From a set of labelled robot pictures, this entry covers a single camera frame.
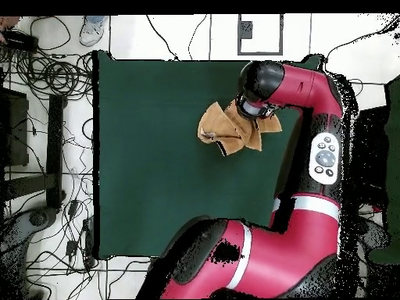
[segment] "folded cloth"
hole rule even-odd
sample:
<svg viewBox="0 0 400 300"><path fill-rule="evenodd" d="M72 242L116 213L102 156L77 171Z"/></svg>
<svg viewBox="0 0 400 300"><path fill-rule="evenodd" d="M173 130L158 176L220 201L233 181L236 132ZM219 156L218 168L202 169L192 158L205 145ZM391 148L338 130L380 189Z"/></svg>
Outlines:
<svg viewBox="0 0 400 300"><path fill-rule="evenodd" d="M261 134L280 131L282 127L275 115L253 121L241 117L235 100L225 111L214 102L198 124L198 138L206 144L217 143L223 155L233 154L245 146L261 151Z"/></svg>

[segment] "shoe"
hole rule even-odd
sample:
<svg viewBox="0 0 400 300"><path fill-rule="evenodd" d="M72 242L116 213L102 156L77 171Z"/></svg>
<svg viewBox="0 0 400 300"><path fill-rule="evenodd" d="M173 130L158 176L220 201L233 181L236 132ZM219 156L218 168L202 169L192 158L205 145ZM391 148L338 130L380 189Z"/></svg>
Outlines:
<svg viewBox="0 0 400 300"><path fill-rule="evenodd" d="M106 17L100 22L92 23L89 22L86 17L84 18L84 25L82 26L79 35L79 42L83 46L91 47L93 45L96 45L100 41L100 39L102 39L102 36L104 34L105 19Z"/></svg>

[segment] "white stripe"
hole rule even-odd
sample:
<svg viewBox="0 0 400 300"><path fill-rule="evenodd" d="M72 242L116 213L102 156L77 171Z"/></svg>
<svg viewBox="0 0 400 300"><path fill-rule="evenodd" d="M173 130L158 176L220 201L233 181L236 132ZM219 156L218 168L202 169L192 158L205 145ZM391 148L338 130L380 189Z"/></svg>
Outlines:
<svg viewBox="0 0 400 300"><path fill-rule="evenodd" d="M279 205L280 205L280 200L279 200L278 198L276 198L276 199L273 201L272 213L273 213L273 212L276 212L276 211L278 210Z"/></svg>
<svg viewBox="0 0 400 300"><path fill-rule="evenodd" d="M339 221L339 208L333 203L322 198L298 195L296 198L295 209L311 210L319 212Z"/></svg>
<svg viewBox="0 0 400 300"><path fill-rule="evenodd" d="M239 264L237 265L232 280L227 285L227 288L231 290L237 287L237 285L241 281L241 278L245 274L248 265L248 260L250 259L250 250L252 248L252 232L244 224L242 225L245 230L245 239L243 240L243 249L241 250L241 257L239 259Z"/></svg>

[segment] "green tabletop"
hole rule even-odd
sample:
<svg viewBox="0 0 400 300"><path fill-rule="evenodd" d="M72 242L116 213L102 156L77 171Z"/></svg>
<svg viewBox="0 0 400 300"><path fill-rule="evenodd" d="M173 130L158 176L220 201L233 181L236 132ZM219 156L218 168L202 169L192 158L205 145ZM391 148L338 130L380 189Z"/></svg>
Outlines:
<svg viewBox="0 0 400 300"><path fill-rule="evenodd" d="M206 109L235 98L247 62L120 61L104 52L98 61L100 257L160 255L203 214L268 224L298 112L278 113L283 131L264 134L262 152L224 157L197 138ZM318 60L296 65L315 69Z"/></svg>

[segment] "round button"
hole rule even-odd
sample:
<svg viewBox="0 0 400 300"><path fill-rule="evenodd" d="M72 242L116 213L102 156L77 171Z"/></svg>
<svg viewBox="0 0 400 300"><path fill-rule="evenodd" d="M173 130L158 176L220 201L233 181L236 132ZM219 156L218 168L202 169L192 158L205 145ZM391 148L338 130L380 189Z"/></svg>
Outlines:
<svg viewBox="0 0 400 300"><path fill-rule="evenodd" d="M335 161L336 158L334 156L334 153L330 151L319 151L316 155L316 162L320 166L331 168L332 166L334 166Z"/></svg>

